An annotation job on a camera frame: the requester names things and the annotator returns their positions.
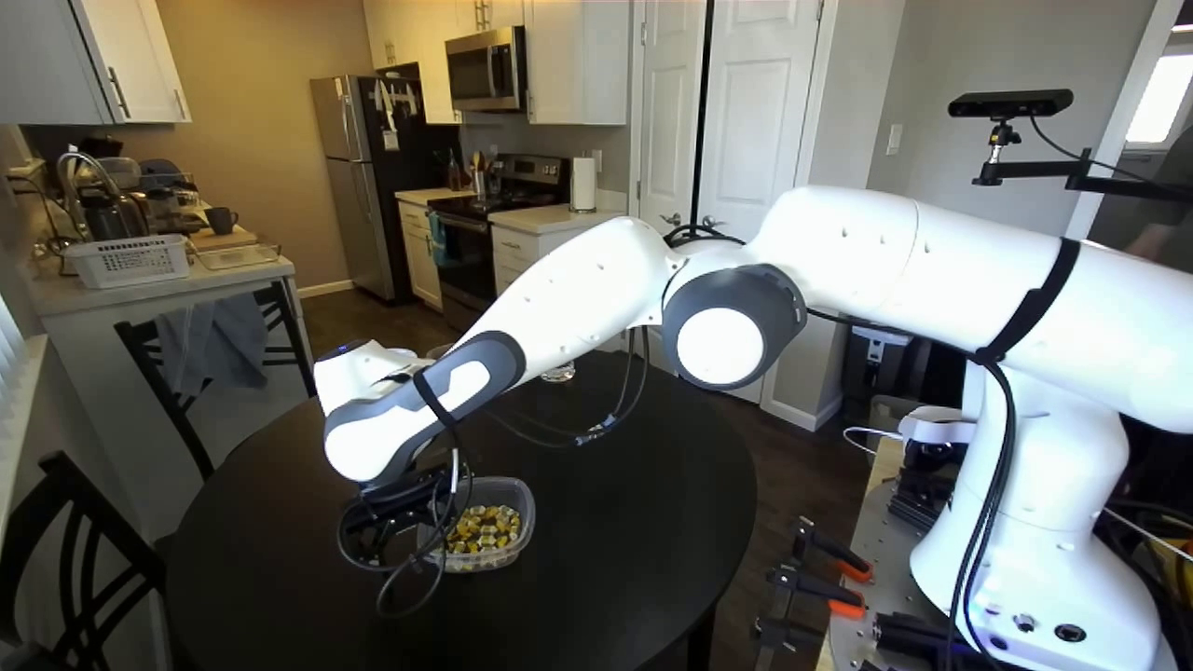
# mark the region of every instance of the oven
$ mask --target oven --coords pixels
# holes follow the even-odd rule
[[[498,300],[489,213],[469,201],[438,201],[430,213],[432,259],[447,327],[469,327]]]

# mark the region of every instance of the black round table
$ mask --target black round table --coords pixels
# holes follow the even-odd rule
[[[755,525],[755,466],[701,392],[649,372],[637,412],[587,447],[541,447],[510,419],[594,424],[628,358],[573,383],[526,383],[464,423],[476,474],[521,478],[536,529],[517,563],[447,575],[406,619],[374,611],[377,578],[335,553],[351,481],[324,463],[322,406],[250,435],[192,504],[167,563],[167,616],[207,671],[567,668],[619,671],[683,639],[708,654],[711,611]]]

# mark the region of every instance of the dish rack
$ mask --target dish rack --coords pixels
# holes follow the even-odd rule
[[[82,286],[121,286],[192,271],[183,235],[79,242],[69,247],[65,259],[69,268],[79,271]]]

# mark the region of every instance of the floor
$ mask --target floor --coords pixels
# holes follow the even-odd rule
[[[382,307],[355,290],[305,300],[304,314],[314,358],[367,341],[432,350],[459,335],[427,307]],[[807,515],[819,534],[847,540],[870,478],[870,459],[847,447],[837,428],[801,433],[737,401],[719,401],[717,406],[744,433],[744,443],[755,455],[756,520],[737,578],[717,611],[711,671],[746,671],[756,668],[755,619],[770,607],[770,570],[790,550],[797,520]],[[824,629],[828,607],[797,602],[793,619]],[[809,671],[818,668],[818,645],[778,657],[772,668]]]

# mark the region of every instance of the countertop appliance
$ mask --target countertop appliance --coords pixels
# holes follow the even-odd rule
[[[469,327],[498,300],[489,213],[562,204],[571,188],[567,158],[505,155],[486,173],[486,201],[447,198],[430,204],[443,320],[450,327]]]
[[[417,65],[314,78],[346,278],[382,304],[409,304],[396,189],[443,188],[459,130],[430,127]]]
[[[521,111],[526,106],[526,30],[505,25],[450,37],[447,46],[450,106],[468,111]]]

